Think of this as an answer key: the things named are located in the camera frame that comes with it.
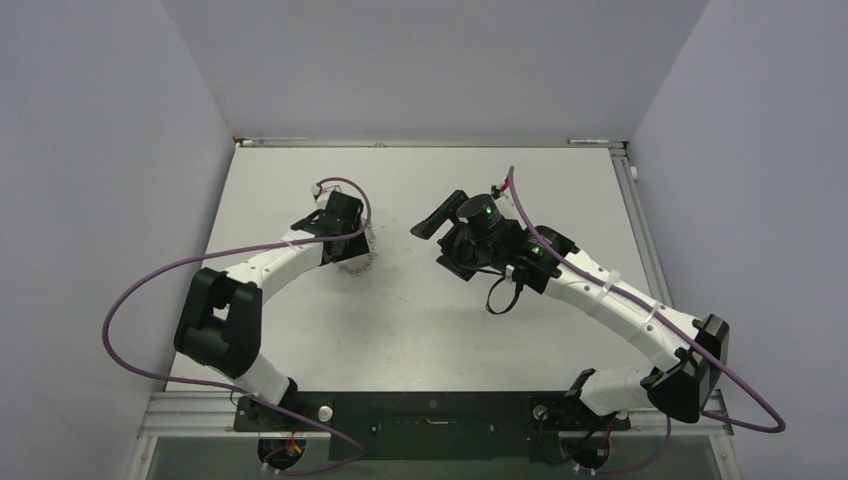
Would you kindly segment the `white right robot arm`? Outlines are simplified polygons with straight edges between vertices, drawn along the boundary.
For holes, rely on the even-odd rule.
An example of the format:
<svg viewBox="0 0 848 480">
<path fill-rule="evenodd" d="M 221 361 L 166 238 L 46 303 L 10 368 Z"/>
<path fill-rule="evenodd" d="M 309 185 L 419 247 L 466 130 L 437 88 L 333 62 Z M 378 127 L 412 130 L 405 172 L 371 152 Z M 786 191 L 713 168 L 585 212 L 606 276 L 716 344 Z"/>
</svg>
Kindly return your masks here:
<svg viewBox="0 0 848 480">
<path fill-rule="evenodd" d="M 567 419 L 589 428 L 602 417 L 653 407 L 673 420 L 694 424 L 721 376 L 707 355 L 727 361 L 728 324 L 676 311 L 632 287 L 595 262 L 556 230 L 528 228 L 508 194 L 468 196 L 454 191 L 415 224 L 413 236 L 428 240 L 443 224 L 436 261 L 468 281 L 490 268 L 514 284 L 565 302 L 636 348 L 645 363 L 618 370 L 582 371 L 564 395 Z"/>
</svg>

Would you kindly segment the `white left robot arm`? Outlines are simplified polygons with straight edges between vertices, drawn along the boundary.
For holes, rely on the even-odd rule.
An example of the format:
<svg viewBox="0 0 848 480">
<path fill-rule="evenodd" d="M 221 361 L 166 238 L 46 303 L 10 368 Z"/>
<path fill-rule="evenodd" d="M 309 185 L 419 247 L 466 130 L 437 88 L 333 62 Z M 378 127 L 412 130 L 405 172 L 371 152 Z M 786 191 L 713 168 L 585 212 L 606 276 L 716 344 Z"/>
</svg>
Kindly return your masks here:
<svg viewBox="0 0 848 480">
<path fill-rule="evenodd" d="M 316 208 L 293 223 L 281 246 L 224 270 L 204 267 L 190 283 L 174 336 L 177 352 L 262 398 L 259 417 L 274 430 L 296 421 L 296 382 L 260 352 L 263 307 L 300 275 L 369 253 L 365 204 L 324 189 Z"/>
</svg>

